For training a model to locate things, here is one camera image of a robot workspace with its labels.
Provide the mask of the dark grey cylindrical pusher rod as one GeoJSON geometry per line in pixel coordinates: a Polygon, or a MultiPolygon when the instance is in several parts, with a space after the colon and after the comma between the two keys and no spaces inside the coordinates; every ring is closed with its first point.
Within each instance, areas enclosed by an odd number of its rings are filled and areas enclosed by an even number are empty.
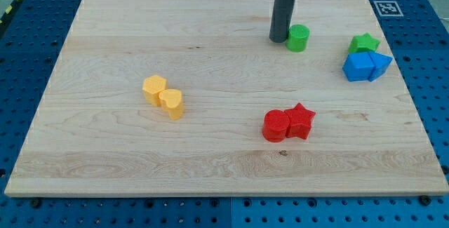
{"type": "Polygon", "coordinates": [[[295,0],[274,0],[269,38],[274,43],[282,43],[288,37],[295,0]]]}

